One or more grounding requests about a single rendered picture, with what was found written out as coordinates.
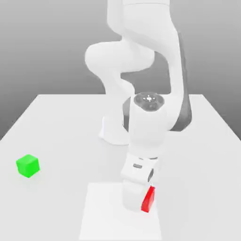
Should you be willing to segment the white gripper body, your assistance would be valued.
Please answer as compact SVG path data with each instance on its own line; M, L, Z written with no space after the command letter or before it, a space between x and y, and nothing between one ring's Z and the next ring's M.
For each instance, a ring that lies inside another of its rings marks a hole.
M143 200L151 184L139 184L128 180L122 182L122 203L130 211L140 212Z

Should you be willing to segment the small red cube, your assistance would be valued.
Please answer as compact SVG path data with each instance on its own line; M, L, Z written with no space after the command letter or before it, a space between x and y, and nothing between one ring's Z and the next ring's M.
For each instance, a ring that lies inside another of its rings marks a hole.
M155 195L155 187L154 186L150 186L148 192L146 193L146 196L142 202L141 205L141 210L144 212L149 212L153 201L154 201L154 195Z

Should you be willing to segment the small green cube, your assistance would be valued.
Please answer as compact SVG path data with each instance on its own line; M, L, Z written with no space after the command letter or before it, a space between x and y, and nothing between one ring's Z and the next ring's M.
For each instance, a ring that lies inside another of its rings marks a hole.
M16 161L18 172L24 177L30 178L40 170L39 160L30 154Z

